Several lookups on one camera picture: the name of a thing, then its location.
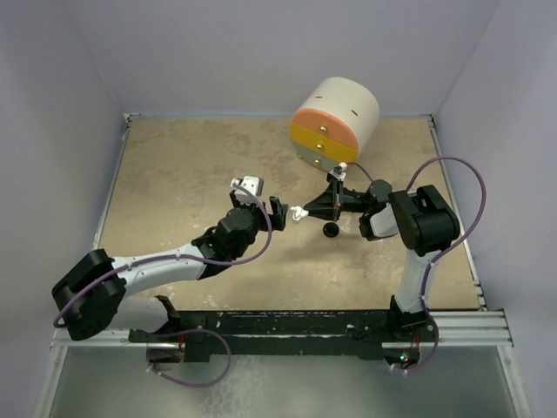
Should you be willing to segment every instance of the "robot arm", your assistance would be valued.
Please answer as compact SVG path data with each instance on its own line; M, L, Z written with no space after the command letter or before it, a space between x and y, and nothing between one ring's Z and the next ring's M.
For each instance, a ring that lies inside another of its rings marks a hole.
M425 321L421 304L424 273L433 257L458 238L460 223L456 215L433 185L409 194L393 192L385 180L375 180L365 192L356 192L344 187L345 176L344 163L331 170L327 174L329 186L303 207L293 207L292 219L299 223L305 216L313 216L336 222L342 212L358 212L362 213L359 231L367 240L400 234L407 251L402 281L391 299L393 325L401 329L422 323ZM436 266L431 268L426 299L436 269Z
M259 197L263 179L234 179L232 187L237 186ZM248 246L255 242L258 231L268 231L265 215L252 196L238 189L230 196L233 208L226 216L203 235L179 248L136 257L111 258L103 249L87 253L52 289L52 297L60 311L72 303L63 315L70 337L84 340L107 327L141 327L155 331L171 320L176 311L167 298L131 296L175 281L200 280L219 274L244 255ZM272 230L283 231L288 205L282 205L276 197L269 200ZM85 287L111 272L107 280L74 300Z

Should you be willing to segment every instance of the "glass panel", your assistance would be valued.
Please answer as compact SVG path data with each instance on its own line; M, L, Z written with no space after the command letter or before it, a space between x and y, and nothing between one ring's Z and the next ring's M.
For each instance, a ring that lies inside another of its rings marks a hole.
M173 365L208 381L226 358ZM353 357L235 356L212 388L183 388L146 373L144 349L70 347L51 417L513 417L495 347L440 348L415 374Z

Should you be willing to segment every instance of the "gray wall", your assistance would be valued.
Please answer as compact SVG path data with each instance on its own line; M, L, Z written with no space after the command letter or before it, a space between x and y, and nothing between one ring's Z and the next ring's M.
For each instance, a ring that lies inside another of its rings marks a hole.
M1 416L30 416L56 307L93 239L123 119L61 0L0 2Z
M487 182L471 238L490 308L504 307L536 416L557 408L557 3L503 0L439 114L441 149L468 158ZM465 224L478 186L451 180Z
M324 78L437 111L500 0L66 0L125 111L289 114Z

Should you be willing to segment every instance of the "tan work surface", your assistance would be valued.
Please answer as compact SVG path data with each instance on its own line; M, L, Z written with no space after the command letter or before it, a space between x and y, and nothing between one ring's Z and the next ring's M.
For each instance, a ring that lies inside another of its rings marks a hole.
M172 249L190 242L223 218L232 204L232 178L265 180L263 197L302 206L327 187L326 173L298 159L287 119L139 119L133 122L100 240L110 256ZM436 155L425 119L381 119L359 158L375 179L404 188L415 170ZM356 168L345 185L365 190ZM416 186L434 184L449 201L435 163ZM151 289L177 309L381 309L402 276L406 249L399 237L368 242L359 214L343 213L340 235L322 233L324 222L304 219L272 235L259 259L201 281ZM263 244L265 233L246 255ZM433 308L479 307L464 247L440 262L430 299Z

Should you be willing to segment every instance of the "white cylinder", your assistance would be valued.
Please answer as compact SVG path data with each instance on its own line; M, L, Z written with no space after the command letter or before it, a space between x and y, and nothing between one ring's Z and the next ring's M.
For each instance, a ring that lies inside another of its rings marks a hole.
M378 121L379 104L366 87L331 77L294 113L291 137L302 158L326 170L317 161L355 161Z

